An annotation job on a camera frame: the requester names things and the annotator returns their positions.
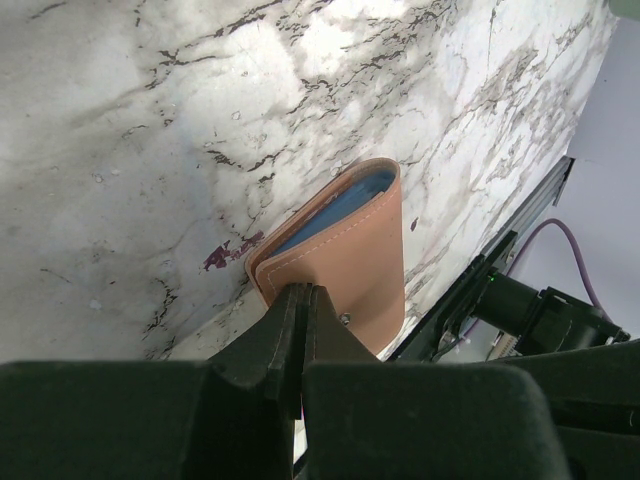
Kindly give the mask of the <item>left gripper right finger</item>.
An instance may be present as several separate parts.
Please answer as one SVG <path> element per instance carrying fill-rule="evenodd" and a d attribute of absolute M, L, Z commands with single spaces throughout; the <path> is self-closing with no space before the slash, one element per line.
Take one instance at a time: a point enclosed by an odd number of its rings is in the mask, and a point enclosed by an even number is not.
<path fill-rule="evenodd" d="M 311 479 L 566 479 L 548 402 L 508 365 L 377 360 L 302 287 L 303 417 Z"/>

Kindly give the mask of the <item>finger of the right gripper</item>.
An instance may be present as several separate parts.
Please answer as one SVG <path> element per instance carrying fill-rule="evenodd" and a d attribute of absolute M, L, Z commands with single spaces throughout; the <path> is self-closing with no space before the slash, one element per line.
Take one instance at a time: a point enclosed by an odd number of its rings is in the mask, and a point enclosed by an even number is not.
<path fill-rule="evenodd" d="M 639 477 L 639 342 L 509 357 L 547 398 L 575 479 Z"/>

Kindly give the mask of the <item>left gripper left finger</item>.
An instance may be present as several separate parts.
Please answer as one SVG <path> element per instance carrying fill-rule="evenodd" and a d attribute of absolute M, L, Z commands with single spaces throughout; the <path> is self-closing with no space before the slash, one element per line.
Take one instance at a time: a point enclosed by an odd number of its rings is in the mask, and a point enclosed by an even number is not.
<path fill-rule="evenodd" d="M 5 479 L 289 479 L 306 289 L 200 361 L 1 368 Z"/>

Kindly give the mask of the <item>tan leather card holder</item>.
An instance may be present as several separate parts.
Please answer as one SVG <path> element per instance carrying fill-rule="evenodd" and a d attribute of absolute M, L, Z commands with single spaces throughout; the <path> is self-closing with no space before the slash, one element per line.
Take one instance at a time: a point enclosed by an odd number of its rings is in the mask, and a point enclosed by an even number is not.
<path fill-rule="evenodd" d="M 291 283 L 322 286 L 344 326 L 381 352 L 405 319 L 402 199 L 392 159 L 333 179 L 248 255 L 245 270 L 264 304 Z"/>

